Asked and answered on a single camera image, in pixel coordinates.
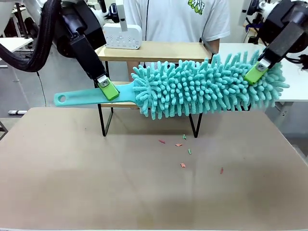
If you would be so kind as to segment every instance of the black metal stand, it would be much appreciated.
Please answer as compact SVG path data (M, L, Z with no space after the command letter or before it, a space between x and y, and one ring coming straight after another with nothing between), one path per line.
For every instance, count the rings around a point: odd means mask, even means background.
M109 66L108 66L108 62L107 61L105 61L105 65L106 65L106 72L109 75ZM110 122L111 122L112 115L114 114L114 108L111 107L111 112L109 114L109 117L108 117L108 120L107 120L107 124L106 124L106 127L105 127L105 125L104 125L104 118L103 118L103 112L102 112L102 106L100 104L98 104L97 107L98 107L98 113L100 114L102 133L103 133L103 136L106 136L107 132L108 132L108 129L109 129L109 125L110 125Z
M200 125L201 125L202 115L203 115L203 113L200 113L200 114L199 114L198 122L197 122L197 127L195 128L194 123L193 123L192 114L189 114L189 120L190 120L190 122L191 122L192 131L193 131L193 136L194 136L195 138L197 138L197 137L198 137L198 134L199 134L199 129L200 129Z
M212 57L211 59L209 60L210 62L212 62L212 58L213 58L213 55L214 55L214 52L213 50L211 49L211 47L208 45L207 42L203 41L202 38L200 38L199 40L200 43L204 43L203 46L206 47L208 50L210 50L212 52ZM109 66L108 66L108 61L105 61L105 66L106 66L106 71L109 75ZM101 126L102 126L102 132L103 132L103 136L106 136L107 135L107 132L108 132L108 129L109 129L109 125L110 125L110 122L111 122L111 118L112 118L112 115L113 115L113 112L114 112L114 109L113 107L111 108L111 112L109 114L109 117L108 117L108 121L107 121L107 124L106 124L106 127L104 125L104 119L103 119L103 113L102 113L102 107L100 104L97 105L98 106L98 111L99 111L99 114L100 114L100 120L101 120ZM190 120L190 123L191 123L191 126L192 126L192 131L193 131L193 136L195 138L198 137L198 134L199 134L199 130L200 130L200 125L201 125L201 120L202 120L202 115L203 113L199 114L199 117L198 117L198 122L197 122L197 127L194 126L194 123L193 123L193 118L192 118L192 114L189 114L189 120Z
M0 141L2 140L2 138L6 135L6 133L8 133L9 131L6 129L6 127L3 125L3 123L0 121L0 131L4 132L4 134L2 136L0 136Z

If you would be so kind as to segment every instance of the black cable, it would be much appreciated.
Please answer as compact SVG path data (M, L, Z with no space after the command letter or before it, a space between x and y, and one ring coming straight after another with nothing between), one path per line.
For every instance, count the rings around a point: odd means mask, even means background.
M287 56L285 57L285 59L288 60L291 63L294 63L294 64L300 64L301 63L300 59L289 58Z
M37 72L46 63L61 12L61 0L47 0L42 8L38 41L30 59L22 59L0 44L0 58L8 65L26 72Z
M148 6L147 6L147 8L146 8L145 40L147 39L147 33L148 33L148 14L149 14L149 3L150 3L150 0L148 0Z
M257 32L257 37L259 35L259 30L249 21L249 19L246 17L246 21L248 22L248 24L250 26L252 26L252 28ZM263 38L260 38L261 41L264 43L265 46L267 46L267 43L263 40Z
M39 81L40 81L40 86L42 87L42 92L43 92L44 101L45 101L45 107L47 107L47 104L46 104L46 97L45 97L45 92L44 92L44 88L43 88L42 80L40 79L40 76L39 76L39 72L38 72L38 71L37 71L37 75L38 75L38 78L39 78Z

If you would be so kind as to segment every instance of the white t-shirt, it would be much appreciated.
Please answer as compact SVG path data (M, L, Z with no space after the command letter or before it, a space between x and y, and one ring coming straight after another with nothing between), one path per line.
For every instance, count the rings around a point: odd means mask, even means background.
M230 34L228 0L124 0L127 24L142 28L142 40L213 41Z

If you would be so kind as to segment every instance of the robotic arm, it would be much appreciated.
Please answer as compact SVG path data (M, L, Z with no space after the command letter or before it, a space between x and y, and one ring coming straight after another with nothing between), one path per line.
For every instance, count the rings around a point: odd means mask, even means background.
M16 0L1 1L3 13L0 34L9 20ZM102 83L106 80L107 72L94 50L106 44L103 34L105 20L112 19L118 23L120 19L115 4L108 10L104 0L98 2L102 8L99 11L90 8L84 0L24 0L23 4L33 20L39 24L34 52L26 60L0 45L0 58L19 70L37 72L45 65L51 44L54 43L61 55L76 58L90 79L96 84Z
M308 46L308 2L304 0L281 0L276 3L248 0L244 3L242 16L260 13L263 16L263 25L259 30L259 37L269 43L259 57L257 70L264 71L272 68L288 53L298 53ZM308 61L304 56L297 61L304 67Z

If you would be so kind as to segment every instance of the beige tabletop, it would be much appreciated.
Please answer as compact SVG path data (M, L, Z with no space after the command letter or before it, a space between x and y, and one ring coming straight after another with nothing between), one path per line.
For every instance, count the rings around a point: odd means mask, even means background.
M0 142L0 227L304 229L307 176L262 112L204 115L195 139L118 109L104 138L95 109L34 108Z
M211 59L212 53L199 42L152 42L143 41L137 50L112 49L101 47L96 50L103 61L140 61L157 62L194 60L202 62Z

